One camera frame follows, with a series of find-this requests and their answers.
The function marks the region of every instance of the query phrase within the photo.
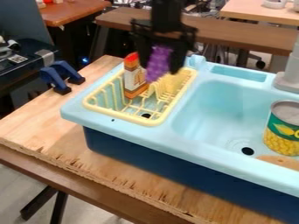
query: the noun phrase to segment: orange spice bottle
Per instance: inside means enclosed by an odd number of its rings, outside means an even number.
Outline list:
[[[139,64],[137,52],[129,54],[124,59],[124,70],[124,94],[133,99],[149,87],[145,81],[145,70]]]

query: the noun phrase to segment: sink drain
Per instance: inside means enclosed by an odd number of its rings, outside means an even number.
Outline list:
[[[249,148],[249,147],[242,148],[242,152],[245,155],[248,155],[248,156],[252,156],[254,154],[254,150],[252,148]]]
[[[255,153],[255,146],[253,141],[243,137],[232,139],[226,144],[226,148],[229,151],[238,152],[247,156],[252,156]]]

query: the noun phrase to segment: wood grain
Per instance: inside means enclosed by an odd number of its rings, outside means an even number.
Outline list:
[[[63,3],[47,4],[40,9],[40,13],[47,26],[57,27],[102,11],[110,5],[109,1],[101,0],[74,0],[73,3],[65,0]]]
[[[119,8],[96,18],[98,25],[129,31],[130,20],[149,19],[146,10]],[[213,18],[183,16],[183,22],[199,29],[196,40],[207,44],[289,56],[297,31],[260,24],[246,24]]]
[[[284,9],[274,10],[262,6],[263,1],[230,0],[220,11],[220,16],[299,26],[299,13],[293,10],[293,3],[287,3]]]
[[[0,121],[1,144],[70,173],[5,147],[0,161],[136,223],[280,223],[87,148],[82,128],[63,120],[59,108],[121,61],[104,56],[80,71],[87,81],[71,94],[49,90]]]

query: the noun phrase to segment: purple object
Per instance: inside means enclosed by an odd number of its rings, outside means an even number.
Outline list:
[[[148,67],[146,68],[146,81],[156,81],[169,71],[169,60],[172,49],[164,45],[154,45],[153,52],[149,57]]]

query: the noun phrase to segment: blue clamp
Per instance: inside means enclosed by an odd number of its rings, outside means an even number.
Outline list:
[[[72,89],[65,84],[57,71],[52,67],[47,66],[40,69],[40,77],[46,83],[51,84],[56,93],[66,95],[72,91]]]
[[[64,60],[55,61],[51,67],[54,68],[62,77],[68,77],[69,83],[79,85],[85,81],[85,78],[79,75],[77,71]]]

